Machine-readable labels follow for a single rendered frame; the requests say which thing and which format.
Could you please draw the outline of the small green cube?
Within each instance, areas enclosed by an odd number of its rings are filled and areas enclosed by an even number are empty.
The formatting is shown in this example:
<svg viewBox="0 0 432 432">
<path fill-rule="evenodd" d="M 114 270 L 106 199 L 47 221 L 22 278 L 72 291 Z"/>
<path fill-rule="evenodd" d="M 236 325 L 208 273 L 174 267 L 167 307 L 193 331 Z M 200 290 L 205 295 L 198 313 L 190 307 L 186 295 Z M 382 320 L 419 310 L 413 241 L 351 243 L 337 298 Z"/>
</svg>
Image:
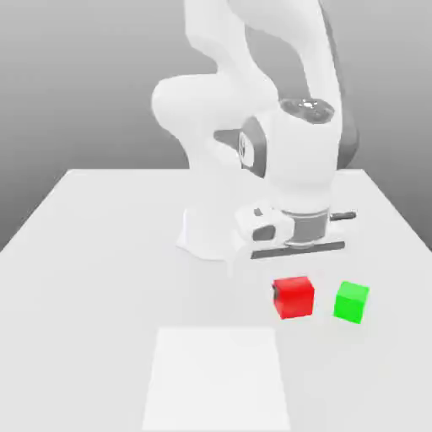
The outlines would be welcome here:
<svg viewBox="0 0 432 432">
<path fill-rule="evenodd" d="M 349 281 L 342 281 L 337 291 L 333 315 L 337 318 L 360 324 L 370 288 Z"/>
</svg>

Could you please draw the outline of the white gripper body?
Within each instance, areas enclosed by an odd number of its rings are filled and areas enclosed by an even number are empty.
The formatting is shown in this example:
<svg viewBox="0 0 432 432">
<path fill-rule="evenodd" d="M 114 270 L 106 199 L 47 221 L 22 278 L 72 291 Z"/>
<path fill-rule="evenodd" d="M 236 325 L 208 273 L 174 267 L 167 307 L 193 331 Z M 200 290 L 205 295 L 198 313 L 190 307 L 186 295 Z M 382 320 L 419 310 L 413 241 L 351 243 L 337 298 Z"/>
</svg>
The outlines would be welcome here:
<svg viewBox="0 0 432 432">
<path fill-rule="evenodd" d="M 344 249 L 346 242 L 343 240 L 331 241 L 314 244 L 307 247 L 271 247 L 261 249 L 251 249 L 249 246 L 240 248 L 231 258 L 231 272 L 235 273 L 243 266 L 247 266 L 250 260 L 259 260 L 264 258 L 274 257 L 287 257 L 295 255 L 304 255 L 310 253 L 324 252 L 324 251 L 338 251 Z"/>
</svg>

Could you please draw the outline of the small red cube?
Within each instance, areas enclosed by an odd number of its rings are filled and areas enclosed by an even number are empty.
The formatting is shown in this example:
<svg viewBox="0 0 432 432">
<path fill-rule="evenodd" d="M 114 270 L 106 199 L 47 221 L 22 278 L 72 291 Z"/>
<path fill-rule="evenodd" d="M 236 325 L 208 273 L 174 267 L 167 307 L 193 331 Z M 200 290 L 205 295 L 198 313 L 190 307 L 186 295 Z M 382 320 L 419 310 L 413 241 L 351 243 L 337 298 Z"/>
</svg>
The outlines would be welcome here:
<svg viewBox="0 0 432 432">
<path fill-rule="evenodd" d="M 315 289 L 307 277 L 279 278 L 273 282 L 279 290 L 278 300 L 273 303 L 281 319 L 312 314 Z"/>
</svg>

